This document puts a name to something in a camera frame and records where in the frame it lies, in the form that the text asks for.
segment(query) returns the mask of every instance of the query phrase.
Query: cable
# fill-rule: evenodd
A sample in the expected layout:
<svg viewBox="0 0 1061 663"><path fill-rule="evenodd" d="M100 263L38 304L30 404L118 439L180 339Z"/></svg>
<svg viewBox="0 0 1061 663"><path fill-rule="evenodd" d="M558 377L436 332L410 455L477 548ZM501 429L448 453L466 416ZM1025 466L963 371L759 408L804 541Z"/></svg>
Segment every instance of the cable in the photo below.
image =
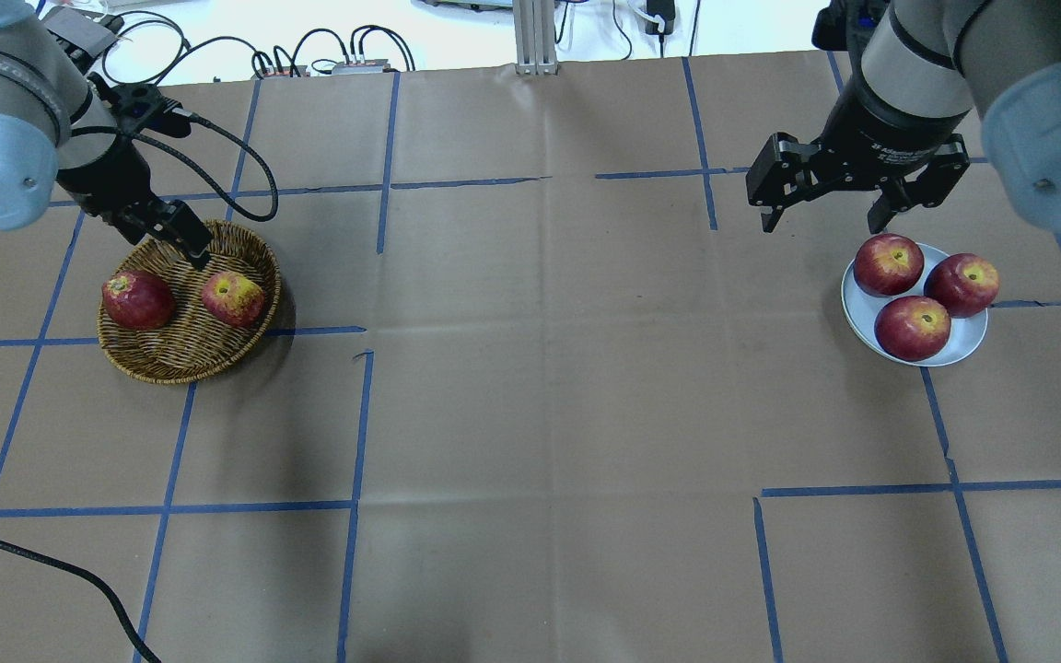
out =
<svg viewBox="0 0 1061 663"><path fill-rule="evenodd" d="M622 59L629 59L632 56L632 40L631 38L628 38L627 34L625 34L625 29L623 29L623 27L620 27L620 20L616 17L618 1L619 0L611 0L611 22L613 22L613 24L616 25L616 32L619 32L620 35L622 35L622 37L625 38L625 41L628 42L628 53L625 53L625 56Z"/></svg>
<svg viewBox="0 0 1061 663"><path fill-rule="evenodd" d="M555 31L555 46L559 46L560 41L563 41L563 31L568 30L568 11L572 8L574 3L563 4L563 22L559 24L559 30Z"/></svg>
<svg viewBox="0 0 1061 663"><path fill-rule="evenodd" d="M383 27L380 24L362 24L356 27L356 29L354 29L353 31L351 31L350 54L351 55L358 54L360 58L362 58L363 55L366 55L366 50L363 49L363 41L366 40L367 34L370 34L376 31L382 32L383 34L387 34L387 36L392 38L392 41L395 41L395 45L400 47L400 54L403 55L404 68L407 68L408 71L416 71L416 57L415 55L412 54L412 49L410 49L408 42L405 41L404 38L400 37L400 33L397 33L395 32L395 30L388 29L387 27ZM359 37L358 45L356 42L354 42L354 37L356 37L356 35Z"/></svg>
<svg viewBox="0 0 1061 663"><path fill-rule="evenodd" d="M278 53L285 55L285 59L290 60L290 76L298 76L298 78L300 78L300 75L302 75L302 72L297 71L297 64L294 63L294 59L290 57L290 51L283 50L282 47L280 47L280 46L274 46L273 47L273 59L276 59L276 63L277 63L277 72L278 73L285 73L282 70L283 67L281 67L281 58L279 58Z"/></svg>
<svg viewBox="0 0 1061 663"><path fill-rule="evenodd" d="M177 67L182 62L182 59L188 59L189 56L191 56L191 54L193 54L194 52L203 49L203 47L211 46L212 43L220 42L220 41L237 41L237 42L243 43L244 46L247 46L248 49L251 49L254 53L260 52L260 50L258 50L256 46L253 46L251 42L247 41L246 38L232 37L232 35L230 35L230 34L220 35L220 37L211 37L211 38L209 38L209 40L204 41L203 43L198 43L198 46L194 46L193 49L189 50L186 53L182 53L182 55L179 56L179 58L174 59L174 62L171 63L170 66L167 67L166 70L162 71L158 75L158 78L155 78L153 81L153 84L155 84L155 85L161 85L161 81L163 81L166 78L166 76L168 76L170 74L170 72L173 70L173 68Z"/></svg>
<svg viewBox="0 0 1061 663"><path fill-rule="evenodd" d="M695 23L690 29L690 53L691 58L695 55L695 39L698 38L698 14L702 12L702 0L695 1Z"/></svg>
<svg viewBox="0 0 1061 663"><path fill-rule="evenodd" d="M337 41L338 41L338 47L342 50L342 59L343 59L343 62L345 62L345 63L349 63L350 62L350 53L348 53L346 51L346 41L343 41L342 37L338 37L338 34L336 32L333 32L333 30L325 29L324 27L317 27L317 29L313 29L313 30L307 32L300 38L300 40L297 41L297 46L294 47L294 55L292 55L292 59L294 59L295 63L297 62L297 55L302 51L302 46L306 46L307 38L310 38L310 37L312 37L312 35L315 35L315 34L329 34L332 37L336 38ZM321 59L314 59L313 62L311 62L311 68L313 68L313 63L319 63L319 62L321 62Z"/></svg>
<svg viewBox="0 0 1061 663"><path fill-rule="evenodd" d="M177 59L179 59L180 56L182 56L182 54L185 54L186 52L190 52L191 50L191 42L188 40L188 38L186 38L186 34L182 32L181 27L176 24L176 22L170 20L168 17L161 16L161 14L158 14L156 12L147 12L143 10L134 10L132 12L123 12L121 14L118 14L118 17L128 17L128 16L134 16L134 14L143 14L144 16L152 16L154 18L145 18L142 21L138 21L135 24L126 27L126 29L122 30L122 32L117 33L118 41L115 41L105 51L105 53L101 55L101 72L102 74L105 74L106 78L109 78L114 83L122 83L122 82L119 81L117 76L115 76L114 74L110 74L110 72L108 71L108 55L112 53L114 49L116 49L118 43L121 43L121 40L122 38L125 38L125 35L131 34L135 30L140 29L140 27L144 27L147 24L160 24L163 27L169 27L169 29L172 29L174 33L178 35L178 49L174 52L174 58L171 60L171 64L166 65L166 68L163 68L163 70L159 71L156 74L147 76L147 78L143 78L141 81L132 81L131 83L150 83L151 81L158 78L159 75L164 75L166 72L169 72L174 67L174 63L176 63Z"/></svg>
<svg viewBox="0 0 1061 663"><path fill-rule="evenodd" d="M273 177L273 170L268 168L268 163L265 163L265 160L261 158L261 155L258 155L256 150L249 146L248 143L245 143L244 140L241 140L236 135L232 135L231 132L224 129L224 127L214 124L214 122L209 121L209 119L198 117L198 115L195 114L191 114L191 116L188 118L188 121L194 122L194 124L204 126L207 129L214 130L215 134L219 134L228 140L231 140L232 143L237 143L237 145L240 145L241 150L246 151L248 155L251 156L254 160L256 160L257 163L261 164L261 168L264 170L265 177L268 178L268 192L271 194L271 197L273 197L273 205L271 205L268 213L264 214L250 213L249 210L244 209L244 207L241 206L240 203L237 203L234 198L228 196L227 192L224 192L219 181L215 181L210 175L207 175L207 171L203 170L203 167L201 167L201 164L194 163L193 160L191 160L191 157L188 157L187 155L182 154L182 152L177 151L176 149L168 145L168 143L163 143L161 142L161 140L158 140L156 138L150 138L149 136L144 136L142 134L135 134L135 132L132 130L119 129L116 126L84 126L81 127L80 129L72 129L72 136L76 137L76 136L85 136L88 134L106 134L106 135L110 134L115 136L121 136L121 138L136 140L139 143L146 143L146 145L151 145L153 147L157 147L160 151L166 152L166 154L173 156L177 160L180 160L182 164L186 164L186 167L193 170L195 175L203 177L203 180L207 182L207 186L211 186L212 192L218 193L219 196L223 198L225 203L231 206L233 210L239 211L239 213L241 215L244 215L244 217L261 222L268 221L275 217L275 215L277 215L277 203L279 197L277 191L277 180Z"/></svg>
<svg viewBox="0 0 1061 663"><path fill-rule="evenodd" d="M91 571L85 571L80 566L72 565L72 563L60 561L54 557L48 557L48 555L41 555L34 553L34 551L27 549L14 544L10 544L7 541L0 541L0 549L5 551L13 555L18 555L24 559L30 559L33 562L46 563L48 566L58 569L59 571L68 572L73 576L79 576L85 580L88 580L93 585L94 588L101 591L105 598L108 599L108 604L114 608L114 613L117 614L117 621L122 623L122 630L125 631L125 636L129 639L129 643L134 645L138 653L142 655L142 658L147 660L150 663L161 663L161 660L155 656L146 643L142 642L142 638L139 636L138 631L134 628L134 622L129 621L129 614L125 612L125 605L122 605L122 599L118 598L117 592L114 592L114 588L108 587L105 580L102 580L99 576L92 574Z"/></svg>

